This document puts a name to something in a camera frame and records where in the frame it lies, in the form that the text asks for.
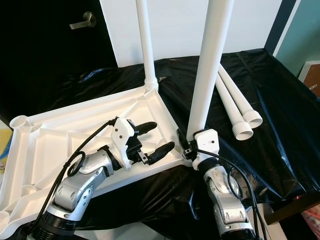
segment black tablecloth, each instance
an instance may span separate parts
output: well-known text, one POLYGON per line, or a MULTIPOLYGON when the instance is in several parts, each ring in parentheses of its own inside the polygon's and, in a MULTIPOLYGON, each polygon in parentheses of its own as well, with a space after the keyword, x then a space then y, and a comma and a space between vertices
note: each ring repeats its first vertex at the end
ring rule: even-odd
MULTIPOLYGON (((155 61, 159 94, 183 132, 187 131, 198 60, 189 56, 155 61)), ((236 140, 215 89, 206 126, 219 134, 219 154, 247 172, 259 202, 319 191, 319 99, 264 49, 223 54, 221 63, 260 113, 263 124, 250 139, 236 140)), ((57 82, 42 109, 140 87, 144 78, 143 64, 69 75, 57 82)), ((212 239, 217 236, 202 176, 185 166, 92 199, 80 228, 115 228, 131 222, 144 222, 172 239, 197 239, 199 231, 211 231, 212 239)))

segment door handle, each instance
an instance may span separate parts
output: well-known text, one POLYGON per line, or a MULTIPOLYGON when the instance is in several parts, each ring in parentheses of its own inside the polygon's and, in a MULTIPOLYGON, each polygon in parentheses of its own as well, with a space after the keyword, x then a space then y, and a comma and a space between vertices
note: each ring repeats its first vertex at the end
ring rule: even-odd
POLYGON ((71 30, 81 29, 81 28, 93 28, 97 24, 95 15, 92 12, 86 11, 83 14, 83 20, 81 22, 69 24, 71 30))

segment door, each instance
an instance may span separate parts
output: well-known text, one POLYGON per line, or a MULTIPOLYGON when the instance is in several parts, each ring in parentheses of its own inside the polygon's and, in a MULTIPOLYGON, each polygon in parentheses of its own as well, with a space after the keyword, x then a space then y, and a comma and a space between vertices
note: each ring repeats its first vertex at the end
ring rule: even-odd
POLYGON ((43 112, 57 81, 117 66, 99 0, 5 2, 0 115, 6 120, 43 112), (72 29, 86 12, 96 25, 72 29))

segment white wall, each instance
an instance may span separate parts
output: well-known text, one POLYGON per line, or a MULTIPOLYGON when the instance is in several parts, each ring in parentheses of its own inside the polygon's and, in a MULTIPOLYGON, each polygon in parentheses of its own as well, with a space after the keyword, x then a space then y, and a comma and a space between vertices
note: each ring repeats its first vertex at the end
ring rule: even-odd
MULTIPOLYGON (((100 0, 118 67, 143 62, 135 0, 100 0)), ((148 0, 155 60, 200 54, 208 0, 148 0)), ((263 48, 281 0, 235 0, 224 53, 263 48)))

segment pvc pipe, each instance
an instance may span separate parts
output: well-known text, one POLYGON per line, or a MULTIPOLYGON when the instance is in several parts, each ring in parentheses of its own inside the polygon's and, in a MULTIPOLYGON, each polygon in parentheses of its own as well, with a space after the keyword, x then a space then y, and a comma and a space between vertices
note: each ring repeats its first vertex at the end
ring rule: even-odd
POLYGON ((234 81, 231 79, 231 77, 221 64, 219 66, 218 73, 222 78, 222 81, 228 89, 229 93, 231 94, 235 104, 240 110, 243 119, 248 124, 250 124, 252 129, 260 126, 263 122, 262 117, 257 111, 253 110, 245 96, 242 94, 242 92, 239 90, 237 85, 234 83, 234 81))
POLYGON ((223 102, 226 113, 229 116, 230 122, 232 124, 232 132, 235 138, 240 141, 251 138, 254 132, 252 131, 249 123, 245 122, 245 120, 241 116, 237 105, 232 99, 219 74, 217 74, 216 76, 215 85, 223 102))
POLYGON ((151 91, 152 89, 156 89, 158 91, 159 85, 155 74, 147 0, 135 0, 135 4, 138 14, 139 31, 143 54, 145 73, 144 86, 147 92, 151 91))
POLYGON ((234 0, 209 0, 186 139, 205 128, 234 0))

